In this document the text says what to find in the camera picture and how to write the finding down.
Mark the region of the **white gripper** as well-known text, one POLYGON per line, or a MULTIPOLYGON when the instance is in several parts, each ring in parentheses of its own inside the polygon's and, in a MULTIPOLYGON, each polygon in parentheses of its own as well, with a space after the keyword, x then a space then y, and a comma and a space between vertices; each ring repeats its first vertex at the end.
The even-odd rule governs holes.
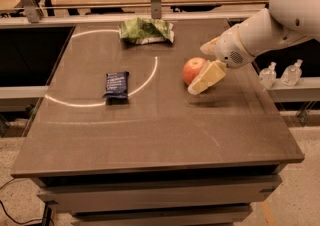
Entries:
POLYGON ((222 80, 227 66, 237 69, 253 61, 254 57, 245 49, 238 29, 239 24, 236 24, 200 47, 203 54, 216 56, 219 60, 204 64, 187 88, 190 94, 198 95, 222 80))

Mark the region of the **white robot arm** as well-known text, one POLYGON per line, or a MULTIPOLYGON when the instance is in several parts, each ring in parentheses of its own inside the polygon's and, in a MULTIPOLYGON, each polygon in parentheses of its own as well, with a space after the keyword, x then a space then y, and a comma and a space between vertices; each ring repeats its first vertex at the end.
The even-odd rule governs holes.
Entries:
POLYGON ((269 6, 203 44, 208 61, 188 86, 198 95, 261 54, 305 41, 320 41, 320 0, 269 0, 269 6))

